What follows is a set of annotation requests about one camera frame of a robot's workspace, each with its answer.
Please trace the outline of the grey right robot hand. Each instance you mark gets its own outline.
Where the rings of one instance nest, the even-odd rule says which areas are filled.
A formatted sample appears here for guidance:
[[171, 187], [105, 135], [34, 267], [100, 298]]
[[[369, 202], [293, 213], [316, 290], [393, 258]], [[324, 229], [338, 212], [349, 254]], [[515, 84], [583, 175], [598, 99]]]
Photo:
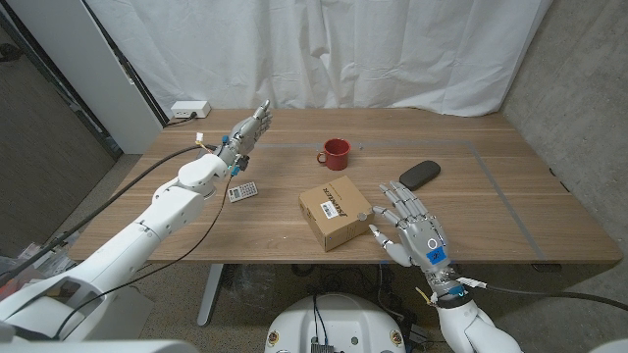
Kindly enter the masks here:
[[401, 242], [394, 243], [375, 225], [369, 225], [376, 241], [403, 267], [418, 266], [438, 298], [462, 295], [461, 284], [449, 277], [452, 268], [447, 255], [448, 241], [438, 219], [400, 182], [391, 181], [390, 186], [379, 187], [397, 213], [380, 206], [373, 206], [372, 211], [395, 227]]

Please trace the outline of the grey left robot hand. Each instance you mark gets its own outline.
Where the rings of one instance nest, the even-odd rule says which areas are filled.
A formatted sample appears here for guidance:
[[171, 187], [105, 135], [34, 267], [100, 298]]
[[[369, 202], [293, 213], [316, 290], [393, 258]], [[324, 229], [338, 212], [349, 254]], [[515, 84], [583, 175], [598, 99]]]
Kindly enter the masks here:
[[265, 100], [254, 114], [239, 123], [225, 135], [222, 145], [216, 150], [217, 155], [228, 166], [239, 158], [247, 156], [261, 135], [270, 127], [273, 115], [270, 112], [270, 100]]

